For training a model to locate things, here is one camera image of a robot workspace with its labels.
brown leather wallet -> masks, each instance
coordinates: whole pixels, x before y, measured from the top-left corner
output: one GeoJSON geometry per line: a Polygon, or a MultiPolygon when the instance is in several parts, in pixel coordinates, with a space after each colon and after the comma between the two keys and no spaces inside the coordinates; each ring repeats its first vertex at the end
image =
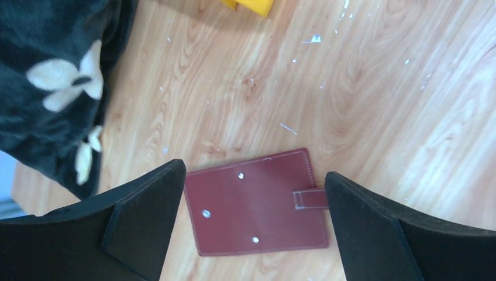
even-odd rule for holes
{"type": "Polygon", "coordinates": [[[201,256],[329,246],[305,148],[192,172],[184,193],[201,256]]]}

wooden floor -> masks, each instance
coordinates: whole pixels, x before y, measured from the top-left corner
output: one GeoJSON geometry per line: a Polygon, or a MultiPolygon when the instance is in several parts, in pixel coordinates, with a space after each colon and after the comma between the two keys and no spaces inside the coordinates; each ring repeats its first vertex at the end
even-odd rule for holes
{"type": "MultiPolygon", "coordinates": [[[[319,185],[335,170],[496,229],[495,47],[493,0],[275,0],[268,19],[216,0],[141,0],[112,80],[101,191],[174,158],[193,171],[304,146],[319,185]]],[[[76,202],[23,166],[14,185],[28,213],[76,202]]],[[[344,280],[331,240],[200,258],[183,198],[162,280],[344,280]]]]}

leather strap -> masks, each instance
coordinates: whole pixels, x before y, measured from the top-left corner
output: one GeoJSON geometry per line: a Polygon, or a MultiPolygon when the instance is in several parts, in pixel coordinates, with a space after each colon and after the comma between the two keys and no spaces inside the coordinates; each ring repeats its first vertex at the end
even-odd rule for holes
{"type": "Polygon", "coordinates": [[[325,189],[294,190],[292,194],[296,210],[329,209],[325,189]]]}

yellow plastic object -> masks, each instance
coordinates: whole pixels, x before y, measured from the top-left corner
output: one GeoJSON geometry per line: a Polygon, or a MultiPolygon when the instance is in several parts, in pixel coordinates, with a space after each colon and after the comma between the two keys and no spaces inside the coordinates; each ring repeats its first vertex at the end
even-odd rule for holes
{"type": "Polygon", "coordinates": [[[237,4],[241,4],[263,17],[267,17],[274,0],[221,0],[222,3],[232,9],[236,9],[237,4]]]}

dark blanket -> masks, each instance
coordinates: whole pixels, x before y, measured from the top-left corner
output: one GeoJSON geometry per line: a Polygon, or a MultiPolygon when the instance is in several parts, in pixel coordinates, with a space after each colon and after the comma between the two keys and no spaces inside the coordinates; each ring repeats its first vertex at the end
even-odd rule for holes
{"type": "Polygon", "coordinates": [[[98,191],[105,81],[126,46],[136,5],[0,1],[0,149],[80,199],[98,191]]]}

